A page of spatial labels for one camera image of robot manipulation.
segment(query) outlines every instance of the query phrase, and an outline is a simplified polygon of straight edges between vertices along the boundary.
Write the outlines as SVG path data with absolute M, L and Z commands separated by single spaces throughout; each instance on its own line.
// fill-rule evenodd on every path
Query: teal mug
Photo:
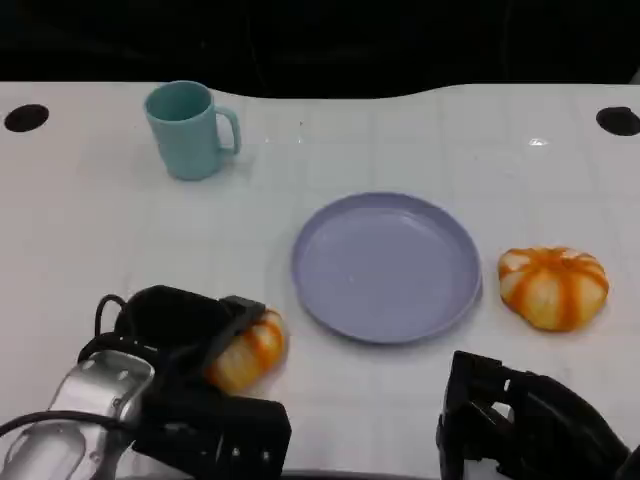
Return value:
M 156 88 L 144 110 L 169 174 L 181 180 L 201 180 L 216 173 L 225 157 L 240 151 L 238 117 L 217 107 L 207 87 L 197 82 L 171 82 Z M 231 123 L 233 147 L 220 145 L 217 115 Z

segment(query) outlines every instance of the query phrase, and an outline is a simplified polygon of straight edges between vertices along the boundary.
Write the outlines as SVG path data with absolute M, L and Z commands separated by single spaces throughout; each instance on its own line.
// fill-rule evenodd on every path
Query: plate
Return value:
M 304 225 L 292 254 L 305 309 L 366 342 L 430 337 L 463 319 L 480 294 L 478 251 L 451 215 L 398 193 L 338 200 Z

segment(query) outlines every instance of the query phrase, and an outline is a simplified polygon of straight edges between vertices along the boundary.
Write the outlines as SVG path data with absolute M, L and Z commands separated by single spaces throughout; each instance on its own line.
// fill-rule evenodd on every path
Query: white table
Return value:
M 1 420 L 47 406 L 103 294 L 164 283 L 284 314 L 288 362 L 256 393 L 287 408 L 288 468 L 436 476 L 456 349 L 555 377 L 640 443 L 640 136 L 595 121 L 607 106 L 640 112 L 640 88 L 460 86 L 371 101 L 216 92 L 239 115 L 242 153 L 219 175 L 184 183 L 165 173 L 146 124 L 152 87 L 0 84 L 0 116 L 26 103 L 51 111 L 32 132 L 0 129 Z M 288 274 L 296 232 L 322 205 L 372 189 L 436 202 L 469 229 L 485 285 L 470 321 L 379 349 L 301 310 Z M 542 334 L 502 305 L 498 256 L 535 244 L 585 249 L 604 264 L 608 306 L 585 331 Z

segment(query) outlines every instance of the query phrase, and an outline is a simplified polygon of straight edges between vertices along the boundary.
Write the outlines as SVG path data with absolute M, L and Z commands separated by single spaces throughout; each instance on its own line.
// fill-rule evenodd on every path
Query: orange pumpkin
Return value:
M 582 327 L 609 293 L 595 257 L 566 247 L 511 249 L 500 257 L 498 275 L 504 303 L 543 330 Z
M 206 377 L 225 392 L 244 390 L 277 365 L 286 349 L 282 317 L 267 310 L 251 328 L 233 339 L 209 366 Z

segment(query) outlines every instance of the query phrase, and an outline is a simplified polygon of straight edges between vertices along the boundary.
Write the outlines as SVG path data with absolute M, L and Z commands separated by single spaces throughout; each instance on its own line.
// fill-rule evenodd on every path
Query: mug handle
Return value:
M 238 117 L 232 110 L 225 107 L 216 106 L 215 111 L 216 114 L 222 115 L 229 120 L 229 123 L 231 124 L 231 132 L 233 133 L 233 148 L 222 148 L 222 150 L 235 155 L 240 151 L 240 145 L 242 142 L 242 139 L 240 138 L 240 124 L 238 123 Z

